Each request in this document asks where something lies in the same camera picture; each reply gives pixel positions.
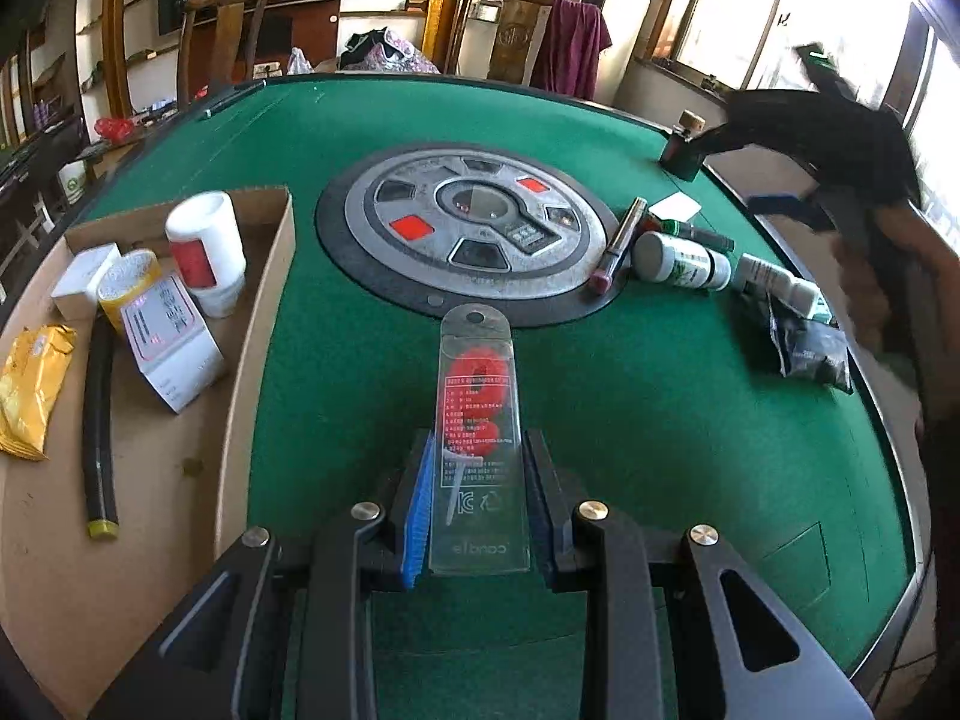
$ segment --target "purple towel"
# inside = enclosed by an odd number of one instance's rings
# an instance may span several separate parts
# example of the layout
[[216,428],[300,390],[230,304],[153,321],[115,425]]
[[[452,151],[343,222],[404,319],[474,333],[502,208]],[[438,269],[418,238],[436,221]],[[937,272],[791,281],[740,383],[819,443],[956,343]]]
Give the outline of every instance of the purple towel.
[[593,100],[600,52],[609,47],[610,33],[600,8],[586,2],[555,0],[530,85]]

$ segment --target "yellow tip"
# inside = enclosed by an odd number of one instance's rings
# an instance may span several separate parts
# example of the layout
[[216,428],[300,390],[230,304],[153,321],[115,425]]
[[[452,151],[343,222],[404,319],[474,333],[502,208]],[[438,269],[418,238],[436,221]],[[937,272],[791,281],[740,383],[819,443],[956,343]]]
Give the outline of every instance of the yellow tip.
[[109,519],[94,519],[86,524],[86,531],[90,538],[99,541],[102,538],[117,538],[120,535],[120,526]]

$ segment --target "metal bolt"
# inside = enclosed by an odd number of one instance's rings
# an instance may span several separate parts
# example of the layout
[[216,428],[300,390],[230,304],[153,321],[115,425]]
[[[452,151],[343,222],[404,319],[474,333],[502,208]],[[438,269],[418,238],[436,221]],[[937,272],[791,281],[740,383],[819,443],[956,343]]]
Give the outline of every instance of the metal bolt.
[[702,547],[712,547],[720,541],[720,533],[712,525],[694,525],[690,528],[690,538]]
[[350,516],[362,521],[377,519],[380,517],[380,507],[371,501],[360,501],[360,503],[353,504]]
[[584,501],[577,507],[577,511],[583,519],[592,520],[607,519],[607,514],[610,513],[607,504],[600,501]]
[[243,546],[245,547],[259,549],[260,547],[266,546],[267,542],[270,541],[270,531],[266,528],[261,528],[259,525],[254,525],[253,528],[249,528],[243,536],[240,536],[240,541],[243,541]]

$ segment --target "clear plastic package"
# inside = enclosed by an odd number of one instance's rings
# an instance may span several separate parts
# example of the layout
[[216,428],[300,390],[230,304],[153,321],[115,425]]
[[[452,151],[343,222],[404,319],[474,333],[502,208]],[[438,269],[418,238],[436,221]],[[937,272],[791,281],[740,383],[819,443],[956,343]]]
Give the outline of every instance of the clear plastic package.
[[530,567],[520,408],[510,323],[479,303],[440,324],[430,570]]

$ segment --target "gray circular disc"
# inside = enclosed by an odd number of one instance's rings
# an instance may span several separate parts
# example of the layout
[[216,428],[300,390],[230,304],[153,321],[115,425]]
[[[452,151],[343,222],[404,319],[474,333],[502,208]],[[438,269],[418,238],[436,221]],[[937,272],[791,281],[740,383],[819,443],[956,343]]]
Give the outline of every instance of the gray circular disc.
[[480,300],[514,327],[585,316],[616,217],[574,179],[509,151],[417,143],[334,178],[315,215],[330,258],[376,295],[441,317]]

